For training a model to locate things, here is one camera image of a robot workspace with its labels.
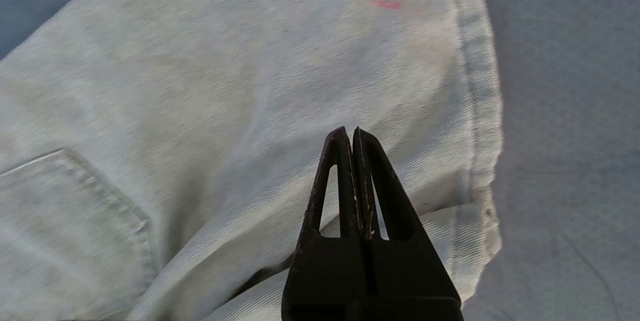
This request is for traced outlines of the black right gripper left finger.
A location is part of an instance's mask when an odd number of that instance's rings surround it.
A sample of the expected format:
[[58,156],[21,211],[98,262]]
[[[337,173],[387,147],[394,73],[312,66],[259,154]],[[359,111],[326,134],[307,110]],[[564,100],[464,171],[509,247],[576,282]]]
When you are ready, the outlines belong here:
[[[337,169],[339,236],[320,232],[330,169]],[[366,294],[352,148],[344,127],[327,134],[281,299],[284,321],[346,321]]]

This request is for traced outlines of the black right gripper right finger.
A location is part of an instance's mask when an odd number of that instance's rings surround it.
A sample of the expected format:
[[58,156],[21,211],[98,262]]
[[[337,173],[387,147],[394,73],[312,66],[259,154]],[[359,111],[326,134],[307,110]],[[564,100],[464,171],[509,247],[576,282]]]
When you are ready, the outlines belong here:
[[379,140],[356,128],[352,161],[368,292],[409,312],[459,312],[462,301]]

